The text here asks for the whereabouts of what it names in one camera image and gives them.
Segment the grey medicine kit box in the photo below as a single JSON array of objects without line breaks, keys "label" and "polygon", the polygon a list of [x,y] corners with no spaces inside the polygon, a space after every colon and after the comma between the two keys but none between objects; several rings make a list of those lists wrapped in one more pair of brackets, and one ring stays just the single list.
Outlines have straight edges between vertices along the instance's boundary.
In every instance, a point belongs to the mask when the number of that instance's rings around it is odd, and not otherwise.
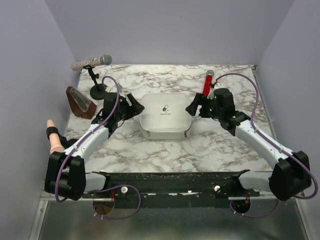
[{"label": "grey medicine kit box", "polygon": [[189,137],[191,104],[184,93],[148,93],[141,98],[144,110],[139,115],[142,136],[148,140],[182,140]]}]

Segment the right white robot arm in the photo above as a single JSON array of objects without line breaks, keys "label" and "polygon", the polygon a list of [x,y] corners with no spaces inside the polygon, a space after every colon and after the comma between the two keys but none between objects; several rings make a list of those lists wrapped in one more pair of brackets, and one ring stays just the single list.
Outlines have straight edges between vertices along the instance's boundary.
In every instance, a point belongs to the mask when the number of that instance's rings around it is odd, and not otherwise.
[{"label": "right white robot arm", "polygon": [[248,144],[272,168],[272,172],[246,170],[239,174],[230,183],[234,195],[262,190],[286,201],[311,186],[309,157],[303,151],[294,152],[266,136],[251,117],[236,110],[233,94],[227,88],[214,90],[213,97],[197,93],[185,110],[191,116],[199,112],[202,118],[218,120],[224,130]]}]

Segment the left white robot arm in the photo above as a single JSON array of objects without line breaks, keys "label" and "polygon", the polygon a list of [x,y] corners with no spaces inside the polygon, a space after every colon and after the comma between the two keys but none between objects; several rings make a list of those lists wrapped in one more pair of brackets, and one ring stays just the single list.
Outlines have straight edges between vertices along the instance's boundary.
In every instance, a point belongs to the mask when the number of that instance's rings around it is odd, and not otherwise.
[{"label": "left white robot arm", "polygon": [[103,107],[92,120],[86,133],[78,140],[67,140],[59,135],[62,149],[54,149],[48,159],[44,190],[54,194],[58,202],[77,201],[84,193],[95,192],[104,198],[111,185],[101,172],[87,172],[85,162],[118,128],[118,123],[129,120],[144,110],[132,94],[121,96],[107,93]]}]

